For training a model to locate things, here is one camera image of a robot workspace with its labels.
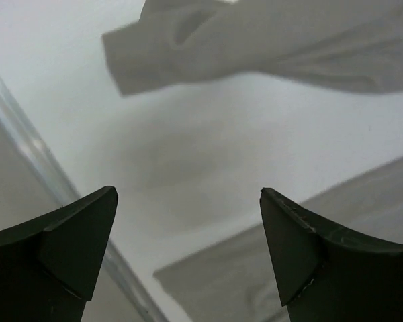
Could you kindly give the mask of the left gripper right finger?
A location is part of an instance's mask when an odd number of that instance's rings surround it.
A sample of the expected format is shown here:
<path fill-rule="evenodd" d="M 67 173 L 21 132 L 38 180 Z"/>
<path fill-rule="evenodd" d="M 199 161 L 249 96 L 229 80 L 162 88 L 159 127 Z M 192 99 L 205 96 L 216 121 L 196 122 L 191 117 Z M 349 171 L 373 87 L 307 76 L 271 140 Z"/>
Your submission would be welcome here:
<path fill-rule="evenodd" d="M 403 321 L 403 245 L 371 237 L 264 188 L 261 217 L 291 321 Z"/>

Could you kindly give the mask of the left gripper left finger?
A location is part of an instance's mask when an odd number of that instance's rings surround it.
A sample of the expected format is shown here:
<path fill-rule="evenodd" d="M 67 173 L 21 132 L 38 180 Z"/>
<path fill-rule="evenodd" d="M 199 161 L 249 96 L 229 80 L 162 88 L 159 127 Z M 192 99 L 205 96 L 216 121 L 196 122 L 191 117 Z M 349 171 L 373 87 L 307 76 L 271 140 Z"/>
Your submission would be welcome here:
<path fill-rule="evenodd" d="M 105 186 L 0 231 L 0 321 L 80 321 L 118 206 Z"/>

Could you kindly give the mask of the grey trousers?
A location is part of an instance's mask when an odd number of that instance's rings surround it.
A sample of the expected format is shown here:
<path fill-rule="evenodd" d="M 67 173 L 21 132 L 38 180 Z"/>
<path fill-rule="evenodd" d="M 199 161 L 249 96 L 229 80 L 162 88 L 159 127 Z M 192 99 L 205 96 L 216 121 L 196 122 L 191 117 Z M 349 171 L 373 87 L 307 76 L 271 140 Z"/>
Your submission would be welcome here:
<path fill-rule="evenodd" d="M 186 321 L 287 321 L 258 198 L 403 243 L 403 1 L 147 1 L 105 33 L 115 241 Z"/>

